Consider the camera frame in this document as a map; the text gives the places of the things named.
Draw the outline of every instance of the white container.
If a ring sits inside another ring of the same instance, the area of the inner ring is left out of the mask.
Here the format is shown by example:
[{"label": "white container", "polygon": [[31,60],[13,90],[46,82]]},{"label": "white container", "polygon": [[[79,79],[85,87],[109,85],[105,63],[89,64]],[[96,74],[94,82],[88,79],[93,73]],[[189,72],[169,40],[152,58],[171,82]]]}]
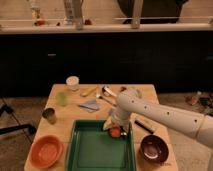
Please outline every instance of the white container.
[{"label": "white container", "polygon": [[79,78],[76,76],[70,76],[66,79],[66,84],[68,85],[70,90],[77,91],[79,85]]}]

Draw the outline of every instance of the cable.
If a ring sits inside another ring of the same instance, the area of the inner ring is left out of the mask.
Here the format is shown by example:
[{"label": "cable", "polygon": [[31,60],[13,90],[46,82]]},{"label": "cable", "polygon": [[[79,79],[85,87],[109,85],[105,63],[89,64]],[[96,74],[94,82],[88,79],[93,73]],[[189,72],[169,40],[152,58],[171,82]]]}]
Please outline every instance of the cable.
[{"label": "cable", "polygon": [[[3,98],[1,98],[1,100],[2,100],[2,102],[4,103],[4,105],[8,106],[7,103],[6,103],[6,101],[5,101]],[[14,112],[14,110],[13,110],[12,108],[10,109],[10,111],[9,111],[8,114],[11,114],[11,115],[12,115],[13,119],[17,122],[17,124],[18,124],[19,126],[21,125],[21,123],[19,122],[19,120],[18,120],[18,119],[16,118],[16,116],[14,115],[15,112]],[[32,140],[31,140],[30,137],[27,135],[27,133],[25,132],[24,129],[22,129],[22,132],[24,133],[25,137],[28,139],[28,141],[30,142],[30,144],[32,144]]]}]

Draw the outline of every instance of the bowl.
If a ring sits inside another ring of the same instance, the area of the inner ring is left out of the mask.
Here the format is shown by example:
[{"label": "bowl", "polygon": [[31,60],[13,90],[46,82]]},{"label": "bowl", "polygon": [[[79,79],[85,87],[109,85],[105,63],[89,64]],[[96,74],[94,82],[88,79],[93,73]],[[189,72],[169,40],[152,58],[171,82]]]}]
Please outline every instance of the bowl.
[{"label": "bowl", "polygon": [[63,144],[60,140],[48,135],[38,139],[31,148],[30,162],[39,169],[45,169],[52,166],[63,152]]},{"label": "bowl", "polygon": [[162,164],[169,155],[169,149],[163,139],[156,135],[148,135],[141,141],[140,152],[145,160]]}]

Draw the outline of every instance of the green tray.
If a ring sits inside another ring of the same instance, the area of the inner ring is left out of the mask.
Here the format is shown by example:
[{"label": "green tray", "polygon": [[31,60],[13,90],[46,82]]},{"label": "green tray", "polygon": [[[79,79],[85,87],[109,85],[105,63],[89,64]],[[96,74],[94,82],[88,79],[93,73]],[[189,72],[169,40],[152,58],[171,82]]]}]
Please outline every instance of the green tray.
[{"label": "green tray", "polygon": [[112,138],[104,121],[76,120],[67,151],[67,171],[135,171],[132,128],[127,137]]}]

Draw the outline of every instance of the wooden table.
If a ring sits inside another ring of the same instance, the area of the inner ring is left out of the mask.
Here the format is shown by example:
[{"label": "wooden table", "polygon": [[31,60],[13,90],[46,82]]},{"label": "wooden table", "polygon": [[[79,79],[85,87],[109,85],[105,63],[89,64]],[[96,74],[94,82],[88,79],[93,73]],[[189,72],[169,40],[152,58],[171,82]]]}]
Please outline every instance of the wooden table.
[{"label": "wooden table", "polygon": [[[66,159],[66,152],[68,144],[70,143],[70,136],[71,136],[71,130],[74,120],[76,119],[90,119],[90,120],[101,120],[106,119],[108,116],[109,109],[111,108],[110,104],[107,102],[97,99],[98,104],[100,105],[100,110],[94,113],[88,113],[85,110],[79,108],[77,105],[85,102],[90,99],[95,98],[95,92],[91,93],[87,97],[81,97],[80,93],[85,90],[86,88],[94,86],[94,85],[80,85],[79,90],[76,92],[70,91],[68,87],[65,84],[55,84],[52,87],[52,91],[49,95],[49,99],[46,104],[47,107],[52,107],[56,111],[57,116],[57,122],[54,125],[50,125],[45,119],[41,118],[34,142],[44,136],[44,135],[55,135],[59,137],[59,139],[64,144],[64,152],[62,157],[59,161],[57,161],[51,168],[46,170],[54,170],[54,171],[63,171],[65,168],[65,159]],[[115,93],[118,93],[121,86],[125,87],[136,87],[142,92],[142,98],[149,100],[154,103],[158,103],[157,95],[155,92],[155,88],[153,85],[150,84],[137,84],[137,85],[119,85],[119,84],[113,84],[109,85],[110,89],[112,89]],[[57,104],[56,95],[59,92],[64,92],[67,96],[67,105],[66,106],[60,106]],[[155,135],[160,136],[164,139],[164,141],[167,143],[169,147],[169,157],[167,161],[162,165],[151,165],[147,161],[145,161],[140,153],[139,153],[139,147],[141,140],[148,135],[148,133],[140,128],[139,126],[134,124],[135,118],[139,118],[140,120],[148,121],[151,123],[154,127],[156,127]],[[172,145],[170,143],[170,138],[167,132],[167,128],[163,125],[160,125],[152,120],[149,120],[143,116],[132,114],[131,115],[131,122],[133,125],[133,137],[134,137],[134,146],[135,146],[135,156],[136,156],[136,165],[137,165],[137,171],[175,171],[178,170],[177,163],[175,160],[175,155],[173,152]],[[24,169],[26,171],[38,171],[40,169],[37,169],[33,167],[29,161],[29,155],[27,157],[25,167]]]}]

